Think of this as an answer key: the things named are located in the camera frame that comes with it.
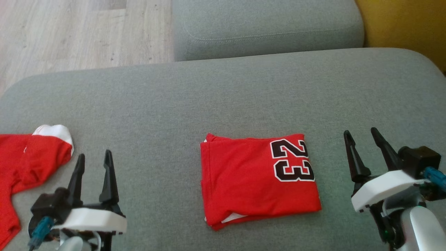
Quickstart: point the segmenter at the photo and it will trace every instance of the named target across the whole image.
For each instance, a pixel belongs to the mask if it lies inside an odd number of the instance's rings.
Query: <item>couch cushion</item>
[[[369,213],[356,213],[343,132],[374,174],[386,171],[370,128],[395,149],[446,154],[446,80],[424,56],[347,49],[38,75],[0,99],[0,133],[63,124],[86,155],[82,199],[96,202],[113,152],[128,233],[114,250],[385,250]],[[322,211],[212,231],[204,222],[199,143],[206,133],[303,133]],[[43,192],[67,186],[76,158],[13,198],[22,225]],[[445,162],[440,167],[445,170]],[[443,227],[444,203],[429,203]],[[26,230],[7,246],[22,250]],[[54,250],[43,244],[42,250]]]
[[[354,0],[174,0],[177,61],[363,45]]]

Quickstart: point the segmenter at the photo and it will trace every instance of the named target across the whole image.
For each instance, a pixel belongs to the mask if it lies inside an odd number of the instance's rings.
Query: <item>red shirt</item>
[[[33,134],[0,134],[0,250],[21,229],[11,196],[43,184],[72,153],[71,135],[62,125],[42,125]]]
[[[201,157],[206,222],[215,230],[321,210],[303,134],[262,139],[208,134]]]

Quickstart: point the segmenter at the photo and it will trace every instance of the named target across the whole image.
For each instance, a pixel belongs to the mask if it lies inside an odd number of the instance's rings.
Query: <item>wooden floor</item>
[[[0,0],[0,96],[36,74],[172,61],[171,0]]]

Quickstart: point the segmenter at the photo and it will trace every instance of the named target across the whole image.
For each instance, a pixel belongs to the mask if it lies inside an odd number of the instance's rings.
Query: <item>cable connector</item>
[[[433,167],[426,167],[424,177],[446,192],[446,175]]]
[[[54,221],[50,217],[43,217],[37,227],[31,234],[32,237],[28,242],[29,251],[36,250],[40,247],[45,236],[50,233],[51,228],[54,226]]]

